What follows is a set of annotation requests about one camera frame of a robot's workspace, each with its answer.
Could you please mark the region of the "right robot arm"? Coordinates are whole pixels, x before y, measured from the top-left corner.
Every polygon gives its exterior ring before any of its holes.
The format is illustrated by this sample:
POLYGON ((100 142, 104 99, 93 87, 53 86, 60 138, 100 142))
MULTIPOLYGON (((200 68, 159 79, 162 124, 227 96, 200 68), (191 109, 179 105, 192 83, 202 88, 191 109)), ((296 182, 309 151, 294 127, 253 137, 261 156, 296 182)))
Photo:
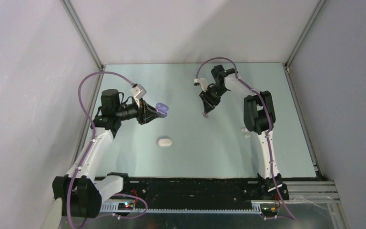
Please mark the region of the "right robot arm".
POLYGON ((214 110, 221 97, 228 91, 234 92, 243 99, 243 117, 245 128, 257 135, 260 150, 258 158, 258 193, 263 199, 278 197, 283 199, 285 186, 278 169, 273 146, 273 128, 276 121, 274 103, 269 91, 260 91, 242 80, 237 69, 225 69, 217 65, 211 70, 214 83, 198 76, 194 85, 200 86, 199 96, 203 102, 204 117, 214 110))

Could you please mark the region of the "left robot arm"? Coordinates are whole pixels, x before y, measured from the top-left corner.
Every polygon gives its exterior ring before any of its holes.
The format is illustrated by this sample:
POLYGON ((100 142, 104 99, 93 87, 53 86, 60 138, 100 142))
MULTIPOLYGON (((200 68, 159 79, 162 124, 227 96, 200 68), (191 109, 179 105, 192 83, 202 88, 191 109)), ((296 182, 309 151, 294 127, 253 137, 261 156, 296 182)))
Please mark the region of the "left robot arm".
POLYGON ((91 123, 92 138, 66 175, 55 177, 52 188, 54 198, 62 200, 63 216, 95 218, 103 202, 114 194, 127 198, 132 186, 125 182, 127 174, 109 173, 104 179, 96 181, 96 173, 107 148, 114 141, 122 121, 136 119, 141 125, 157 118, 165 118, 168 106, 157 103, 151 106, 142 96, 145 90, 138 86, 131 90, 133 101, 121 102, 120 91, 108 89, 101 94, 101 106, 91 123))

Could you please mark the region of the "purple earbud charging case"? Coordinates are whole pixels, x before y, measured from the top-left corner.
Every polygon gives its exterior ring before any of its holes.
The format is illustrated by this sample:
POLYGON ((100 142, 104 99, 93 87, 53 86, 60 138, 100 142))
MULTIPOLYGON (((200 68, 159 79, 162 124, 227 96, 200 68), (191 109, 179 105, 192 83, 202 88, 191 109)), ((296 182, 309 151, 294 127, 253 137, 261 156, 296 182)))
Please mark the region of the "purple earbud charging case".
POLYGON ((155 110, 160 118, 165 118, 167 116, 169 107, 163 103, 157 103, 155 106, 155 110))

